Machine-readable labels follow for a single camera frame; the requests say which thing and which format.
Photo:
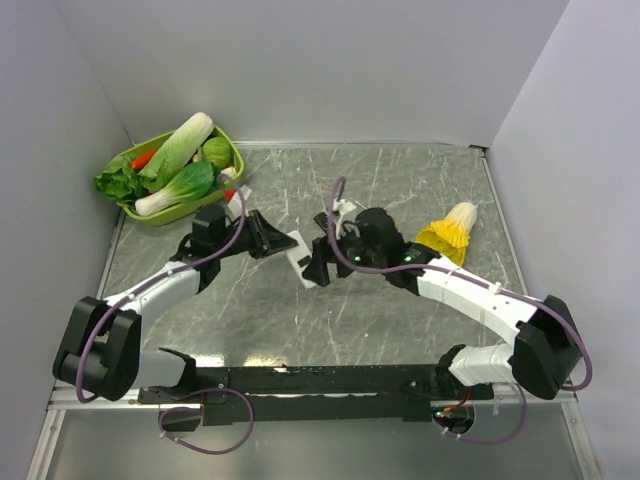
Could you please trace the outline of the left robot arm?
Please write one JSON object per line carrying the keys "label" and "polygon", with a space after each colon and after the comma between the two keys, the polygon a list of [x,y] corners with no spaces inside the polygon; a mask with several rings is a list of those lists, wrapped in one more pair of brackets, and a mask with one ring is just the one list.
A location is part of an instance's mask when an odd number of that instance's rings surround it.
{"label": "left robot arm", "polygon": [[121,399],[134,388],[156,387],[176,402],[192,398],[198,368],[189,355],[142,347],[143,330],[180,302],[208,288],[225,257],[254,259],[285,253],[299,268],[310,251],[296,231],[285,234],[257,210],[229,221],[223,207],[201,208],[178,250],[153,276],[106,299],[79,300],[55,356],[53,376],[76,388],[80,401]]}

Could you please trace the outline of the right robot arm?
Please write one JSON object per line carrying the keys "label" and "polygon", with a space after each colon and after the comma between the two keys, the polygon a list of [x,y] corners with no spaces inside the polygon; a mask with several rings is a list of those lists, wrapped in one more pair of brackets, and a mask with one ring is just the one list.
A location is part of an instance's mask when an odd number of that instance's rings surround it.
{"label": "right robot arm", "polygon": [[391,285],[438,301],[501,338],[489,347],[455,346],[441,361],[438,390],[459,398],[479,384],[508,383],[551,400],[583,356],[584,344],[566,303],[552,295],[539,300],[471,274],[443,254],[405,240],[382,208],[356,213],[339,202],[332,213],[314,217],[323,236],[312,242],[301,277],[325,287],[329,264],[337,275],[371,272]]}

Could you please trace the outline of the black remote control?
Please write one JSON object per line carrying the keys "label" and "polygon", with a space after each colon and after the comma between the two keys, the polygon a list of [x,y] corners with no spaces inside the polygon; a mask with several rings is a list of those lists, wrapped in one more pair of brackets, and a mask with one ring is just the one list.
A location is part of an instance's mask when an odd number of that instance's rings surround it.
{"label": "black remote control", "polygon": [[320,212],[313,217],[316,225],[322,230],[324,235],[327,235],[329,232],[329,221],[328,216],[325,212]]}

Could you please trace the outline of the white red remote control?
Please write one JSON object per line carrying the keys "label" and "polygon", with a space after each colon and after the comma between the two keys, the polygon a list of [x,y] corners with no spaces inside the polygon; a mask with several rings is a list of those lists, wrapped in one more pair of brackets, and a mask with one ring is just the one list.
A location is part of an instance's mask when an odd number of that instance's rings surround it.
{"label": "white red remote control", "polygon": [[293,230],[288,233],[288,236],[295,240],[296,245],[286,251],[287,259],[296,273],[298,279],[302,283],[305,289],[311,289],[316,287],[316,284],[310,280],[305,279],[302,276],[306,265],[311,261],[312,252],[304,241],[302,235],[298,230]]}

